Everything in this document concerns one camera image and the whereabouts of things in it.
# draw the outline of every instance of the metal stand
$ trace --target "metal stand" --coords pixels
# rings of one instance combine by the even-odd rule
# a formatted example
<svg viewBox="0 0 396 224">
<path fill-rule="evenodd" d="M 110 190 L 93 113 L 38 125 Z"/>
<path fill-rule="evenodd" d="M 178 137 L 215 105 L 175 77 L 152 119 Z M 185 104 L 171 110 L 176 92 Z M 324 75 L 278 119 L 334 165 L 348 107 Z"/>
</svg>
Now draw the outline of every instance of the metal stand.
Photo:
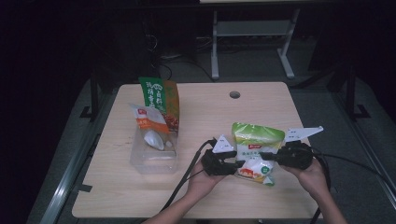
<svg viewBox="0 0 396 224">
<path fill-rule="evenodd" d="M 90 110 L 89 106 L 85 106 L 80 114 L 80 118 L 82 119 L 91 119 L 90 122 L 94 122 L 98 115 L 99 111 L 99 99 L 98 99 L 98 83 L 96 81 L 95 73 L 91 73 L 91 108 L 92 111 L 89 113 Z"/>
<path fill-rule="evenodd" d="M 327 84 L 327 89 L 331 92 L 339 92 L 343 85 L 346 83 L 346 101 L 345 110 L 349 117 L 356 121 L 356 119 L 366 119 L 370 118 L 364 105 L 357 105 L 360 113 L 355 113 L 355 83 L 356 74 L 353 65 L 349 59 L 344 59 L 341 63 L 336 63 L 329 69 L 317 74 L 304 82 L 301 82 L 295 86 L 291 86 L 291 89 L 303 89 L 309 85 L 315 83 L 323 77 L 332 75 L 331 80 Z"/>
<path fill-rule="evenodd" d="M 291 20 L 283 21 L 218 21 L 218 12 L 213 14 L 213 41 L 212 41 L 212 78 L 219 79 L 218 36 L 241 35 L 284 35 L 285 43 L 278 49 L 278 55 L 288 78 L 294 78 L 289 60 L 286 56 L 300 9 L 294 10 Z"/>
</svg>

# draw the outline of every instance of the gray carpet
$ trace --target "gray carpet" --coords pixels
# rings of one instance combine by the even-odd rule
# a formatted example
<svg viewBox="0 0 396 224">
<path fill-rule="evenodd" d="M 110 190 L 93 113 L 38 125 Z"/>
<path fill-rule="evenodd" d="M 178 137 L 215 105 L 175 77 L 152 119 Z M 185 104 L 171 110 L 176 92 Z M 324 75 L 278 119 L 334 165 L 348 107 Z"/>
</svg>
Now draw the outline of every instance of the gray carpet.
<svg viewBox="0 0 396 224">
<path fill-rule="evenodd" d="M 315 72 L 307 71 L 314 46 L 315 41 L 310 42 L 310 40 L 294 41 L 290 46 L 289 58 L 296 75 L 295 79 L 287 79 L 284 75 L 274 45 L 263 46 L 260 49 L 244 49 L 236 53 L 222 53 L 219 56 L 220 78 L 218 82 L 283 81 L 288 85 L 297 84 L 315 74 Z M 177 58 L 171 62 L 163 62 L 163 64 L 172 71 L 170 79 L 178 83 L 211 81 L 208 77 L 210 56 L 207 52 L 198 54 L 196 63 L 192 63 L 187 58 Z M 163 78 L 171 75 L 170 70 L 164 66 L 160 71 Z M 396 125 L 377 103 L 371 89 L 360 80 L 357 81 L 356 103 L 364 105 L 371 117 L 352 122 L 343 109 L 344 91 L 338 94 L 328 92 L 325 88 L 328 80 L 329 77 L 325 77 L 304 90 L 290 91 L 303 125 L 324 127 L 324 132 L 309 138 L 312 146 L 323 153 L 346 157 L 372 166 L 367 146 L 361 143 L 361 131 L 364 141 L 370 144 L 369 149 L 374 150 L 390 178 L 396 180 L 396 163 L 393 162 L 396 156 L 396 138 L 394 137 Z M 89 83 L 85 85 L 64 129 L 64 135 L 28 223 L 40 222 L 70 159 L 82 145 L 84 138 L 101 132 L 116 93 L 117 90 L 114 90 L 113 94 L 101 93 L 101 114 L 96 121 L 101 123 L 93 128 L 94 123 L 79 117 L 84 106 L 90 105 L 90 85 Z M 82 182 L 89 162 L 88 157 L 74 187 L 69 191 L 69 197 L 57 223 L 138 223 L 139 220 L 133 219 L 77 219 L 72 216 L 71 209 L 77 197 L 78 186 Z M 329 158 L 328 163 L 331 169 L 333 196 L 349 223 L 394 223 L 395 208 L 375 175 L 359 166 L 337 159 Z M 266 220 L 265 217 L 263 220 L 264 223 L 282 224 L 309 222 L 308 220 Z M 227 220 L 225 222 L 217 220 L 213 223 L 227 223 Z M 238 220 L 237 223 L 252 223 L 252 221 Z"/>
</svg>

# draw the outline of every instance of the food package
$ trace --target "food package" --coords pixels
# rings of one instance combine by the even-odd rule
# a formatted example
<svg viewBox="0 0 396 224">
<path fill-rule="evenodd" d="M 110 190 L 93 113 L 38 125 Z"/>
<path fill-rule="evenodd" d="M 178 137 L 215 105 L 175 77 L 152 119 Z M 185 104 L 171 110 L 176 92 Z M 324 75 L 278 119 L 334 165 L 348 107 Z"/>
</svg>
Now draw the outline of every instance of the food package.
<svg viewBox="0 0 396 224">
<path fill-rule="evenodd" d="M 175 150 L 179 118 L 177 84 L 153 77 L 141 77 L 139 81 L 145 106 L 131 107 L 143 139 L 155 149 Z"/>
<path fill-rule="evenodd" d="M 271 177 L 274 161 L 264 161 L 260 152 L 277 153 L 285 138 L 283 131 L 261 125 L 236 122 L 232 127 L 236 143 L 236 159 L 245 161 L 235 175 L 265 185 L 275 184 Z"/>
</svg>

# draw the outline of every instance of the green snack bag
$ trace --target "green snack bag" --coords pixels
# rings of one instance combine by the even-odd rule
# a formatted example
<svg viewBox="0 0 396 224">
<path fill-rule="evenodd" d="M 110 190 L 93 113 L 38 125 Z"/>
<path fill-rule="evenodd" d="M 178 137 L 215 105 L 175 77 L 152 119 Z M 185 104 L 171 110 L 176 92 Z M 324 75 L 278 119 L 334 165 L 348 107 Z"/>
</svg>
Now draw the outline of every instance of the green snack bag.
<svg viewBox="0 0 396 224">
<path fill-rule="evenodd" d="M 275 162 L 264 161 L 260 152 L 277 153 L 285 133 L 269 127 L 239 122 L 233 124 L 232 132 L 236 143 L 236 159 L 245 161 L 235 175 L 265 185 L 274 185 L 270 174 Z"/>
<path fill-rule="evenodd" d="M 179 100 L 176 82 L 156 77 L 140 77 L 139 81 L 145 105 L 160 110 L 169 131 L 178 133 Z"/>
</svg>

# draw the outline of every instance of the clear plastic container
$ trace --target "clear plastic container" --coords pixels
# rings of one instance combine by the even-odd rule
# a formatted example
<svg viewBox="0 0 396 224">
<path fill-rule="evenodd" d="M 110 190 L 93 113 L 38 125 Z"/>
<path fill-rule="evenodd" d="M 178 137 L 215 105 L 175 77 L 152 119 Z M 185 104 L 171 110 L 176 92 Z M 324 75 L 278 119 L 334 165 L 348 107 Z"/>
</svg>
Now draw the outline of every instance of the clear plastic container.
<svg viewBox="0 0 396 224">
<path fill-rule="evenodd" d="M 169 133 L 163 151 L 149 146 L 136 128 L 130 163 L 143 175 L 171 175 L 177 169 L 177 134 Z"/>
</svg>

